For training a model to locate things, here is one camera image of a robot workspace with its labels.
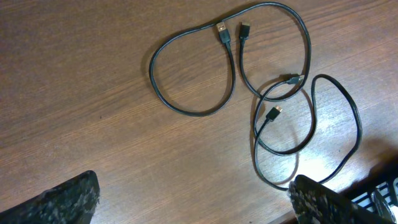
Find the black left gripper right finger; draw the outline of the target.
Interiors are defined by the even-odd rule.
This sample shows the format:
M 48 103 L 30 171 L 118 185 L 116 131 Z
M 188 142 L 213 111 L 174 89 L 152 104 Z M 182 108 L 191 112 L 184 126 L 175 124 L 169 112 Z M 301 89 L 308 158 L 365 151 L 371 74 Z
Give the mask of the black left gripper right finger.
M 296 219 L 299 224 L 388 224 L 348 198 L 319 184 L 304 175 L 296 176 L 288 189 Z

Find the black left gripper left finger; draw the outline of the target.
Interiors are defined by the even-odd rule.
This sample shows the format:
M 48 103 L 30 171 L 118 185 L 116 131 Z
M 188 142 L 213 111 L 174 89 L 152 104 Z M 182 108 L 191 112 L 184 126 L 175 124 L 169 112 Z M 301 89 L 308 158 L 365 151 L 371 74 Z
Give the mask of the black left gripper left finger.
M 87 170 L 1 212 L 1 223 L 90 224 L 99 200 L 97 175 Z

